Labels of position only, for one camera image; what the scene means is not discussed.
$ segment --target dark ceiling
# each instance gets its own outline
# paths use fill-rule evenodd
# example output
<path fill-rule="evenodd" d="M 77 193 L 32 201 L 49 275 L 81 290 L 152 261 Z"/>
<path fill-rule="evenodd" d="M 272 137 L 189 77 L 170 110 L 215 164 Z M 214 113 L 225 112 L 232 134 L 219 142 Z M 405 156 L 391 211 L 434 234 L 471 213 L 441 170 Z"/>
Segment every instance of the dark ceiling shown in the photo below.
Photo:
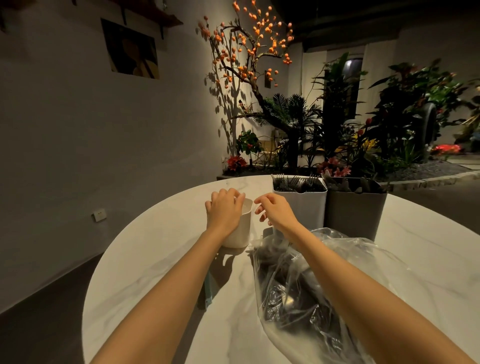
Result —
<path fill-rule="evenodd" d="M 460 3 L 465 7 L 463 1 L 450 2 L 443 11 Z M 285 22 L 293 23 L 294 42 L 302 42 L 304 51 L 394 39 L 406 24 L 442 9 L 432 0 L 272 0 L 272 4 Z"/>

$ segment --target beige cup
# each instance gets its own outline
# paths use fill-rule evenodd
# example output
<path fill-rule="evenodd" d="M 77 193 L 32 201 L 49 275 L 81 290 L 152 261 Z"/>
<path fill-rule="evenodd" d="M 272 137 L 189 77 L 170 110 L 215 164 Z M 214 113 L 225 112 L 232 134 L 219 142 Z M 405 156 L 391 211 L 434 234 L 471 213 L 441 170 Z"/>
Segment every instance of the beige cup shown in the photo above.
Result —
<path fill-rule="evenodd" d="M 245 198 L 241 210 L 238 227 L 223 242 L 226 248 L 244 248 L 248 245 L 250 237 L 250 221 L 252 219 L 253 201 Z"/>

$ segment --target small picture on wall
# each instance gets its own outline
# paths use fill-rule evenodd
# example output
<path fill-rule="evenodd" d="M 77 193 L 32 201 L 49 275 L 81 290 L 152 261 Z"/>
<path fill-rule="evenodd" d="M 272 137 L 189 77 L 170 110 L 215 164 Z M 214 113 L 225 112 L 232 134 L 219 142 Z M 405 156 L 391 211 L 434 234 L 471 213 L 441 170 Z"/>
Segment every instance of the small picture on wall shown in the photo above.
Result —
<path fill-rule="evenodd" d="M 151 36 L 102 19 L 113 72 L 159 79 L 155 40 Z"/>

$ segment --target person's left hand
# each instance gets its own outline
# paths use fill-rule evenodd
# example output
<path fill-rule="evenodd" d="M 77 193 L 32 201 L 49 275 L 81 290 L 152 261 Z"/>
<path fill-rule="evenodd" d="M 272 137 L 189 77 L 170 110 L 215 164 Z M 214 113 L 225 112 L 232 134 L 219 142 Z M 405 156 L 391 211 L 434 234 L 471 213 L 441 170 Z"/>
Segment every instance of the person's left hand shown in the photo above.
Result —
<path fill-rule="evenodd" d="M 219 192 L 212 193 L 212 200 L 205 202 L 207 209 L 207 230 L 229 236 L 240 222 L 241 209 L 245 194 L 234 188 L 228 192 L 222 188 Z"/>

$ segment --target white container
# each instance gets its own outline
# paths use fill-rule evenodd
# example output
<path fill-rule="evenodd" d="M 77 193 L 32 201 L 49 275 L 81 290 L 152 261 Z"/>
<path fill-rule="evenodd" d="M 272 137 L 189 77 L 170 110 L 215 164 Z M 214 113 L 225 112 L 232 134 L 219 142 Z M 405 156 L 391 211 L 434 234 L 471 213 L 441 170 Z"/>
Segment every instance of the white container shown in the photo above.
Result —
<path fill-rule="evenodd" d="M 243 201 L 240 223 L 238 227 L 224 241 L 226 248 L 244 248 L 248 245 L 250 238 L 250 221 L 252 219 L 253 201 L 246 198 Z"/>
<path fill-rule="evenodd" d="M 324 192 L 279 192 L 273 189 L 275 194 L 285 197 L 290 204 L 295 217 L 308 230 L 314 230 L 324 227 L 325 203 L 327 200 L 327 187 L 323 179 L 319 178 L 325 188 Z"/>

